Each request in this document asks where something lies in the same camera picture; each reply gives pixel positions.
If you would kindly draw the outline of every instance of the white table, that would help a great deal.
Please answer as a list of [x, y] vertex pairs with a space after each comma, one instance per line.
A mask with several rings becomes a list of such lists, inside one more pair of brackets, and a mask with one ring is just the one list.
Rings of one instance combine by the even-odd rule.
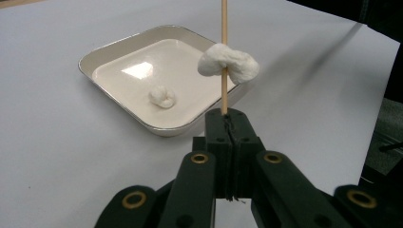
[[[260, 63], [234, 108], [319, 189], [357, 184], [398, 43], [284, 0], [230, 1], [229, 46]], [[175, 178], [202, 124], [148, 132], [78, 69], [91, 50], [161, 25], [221, 40], [220, 1], [48, 0], [0, 9], [0, 227], [92, 227], [130, 185]], [[216, 227], [256, 227], [219, 200]]]

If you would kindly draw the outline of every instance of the wooden stick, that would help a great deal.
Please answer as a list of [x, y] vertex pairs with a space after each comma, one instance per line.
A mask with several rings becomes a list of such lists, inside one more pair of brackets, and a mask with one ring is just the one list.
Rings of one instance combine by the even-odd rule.
[[[221, 0], [221, 42], [227, 44], [227, 0]], [[221, 115], [224, 116], [228, 112], [228, 93], [227, 93], [228, 67], [223, 68], [221, 72]]]

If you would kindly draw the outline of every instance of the cotton ball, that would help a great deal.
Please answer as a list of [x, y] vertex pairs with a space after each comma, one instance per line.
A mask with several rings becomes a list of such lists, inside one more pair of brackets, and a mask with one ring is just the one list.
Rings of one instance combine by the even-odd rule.
[[163, 108], [172, 107], [175, 102], [175, 93], [163, 85], [154, 87], [148, 94], [148, 98], [152, 104], [158, 105]]
[[209, 48], [198, 62], [198, 72], [203, 76], [221, 75], [225, 67], [235, 85], [246, 83], [259, 74], [259, 64], [251, 55], [224, 44]]
[[234, 50], [228, 65], [229, 78], [235, 85], [251, 81], [259, 74], [259, 64], [248, 53]]
[[210, 47], [198, 62], [198, 72], [202, 76], [221, 75], [222, 69], [227, 67], [225, 53], [228, 51], [231, 49], [223, 44]]

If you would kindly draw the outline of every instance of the white dish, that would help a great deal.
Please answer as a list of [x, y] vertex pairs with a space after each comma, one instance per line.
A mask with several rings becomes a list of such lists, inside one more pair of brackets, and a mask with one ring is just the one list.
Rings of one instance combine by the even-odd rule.
[[[221, 99], [221, 77], [197, 71], [212, 45], [186, 28], [157, 27], [90, 52], [79, 68], [148, 130], [170, 137], [183, 133]], [[152, 104], [148, 93], [155, 86], [171, 88], [175, 105]], [[235, 87], [228, 81], [228, 91]]]

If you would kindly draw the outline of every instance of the black metal part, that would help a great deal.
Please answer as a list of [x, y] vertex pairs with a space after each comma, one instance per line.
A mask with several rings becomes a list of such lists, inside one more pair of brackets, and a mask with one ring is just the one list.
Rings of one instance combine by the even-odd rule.
[[376, 192], [346, 185], [338, 187], [334, 195], [334, 205], [352, 223], [362, 228], [403, 227], [403, 211], [386, 201]]
[[375, 192], [389, 204], [403, 205], [403, 167], [401, 165], [403, 161], [400, 161], [387, 176], [364, 165], [358, 186]]
[[205, 151], [187, 154], [161, 217], [160, 228], [212, 227], [216, 159]]
[[156, 199], [156, 192], [149, 187], [128, 187], [113, 197], [98, 218], [95, 228], [153, 227], [155, 220], [152, 214]]
[[243, 112], [228, 108], [227, 115], [222, 116], [219, 109], [208, 111], [205, 137], [193, 139], [193, 150], [197, 149], [217, 158], [217, 199], [252, 197], [252, 160], [265, 148]]
[[285, 155], [263, 151], [255, 167], [264, 196], [252, 200], [266, 197], [281, 227], [352, 227]]
[[259, 228], [403, 227], [403, 203], [393, 184], [385, 188], [376, 178], [375, 193], [349, 185], [331, 197], [285, 155], [266, 151], [242, 112], [229, 108], [222, 116], [213, 109], [205, 128], [205, 137], [193, 138], [193, 152], [183, 158], [175, 180], [157, 192], [143, 186], [122, 190], [95, 228], [214, 227], [215, 199], [222, 198], [252, 199]]

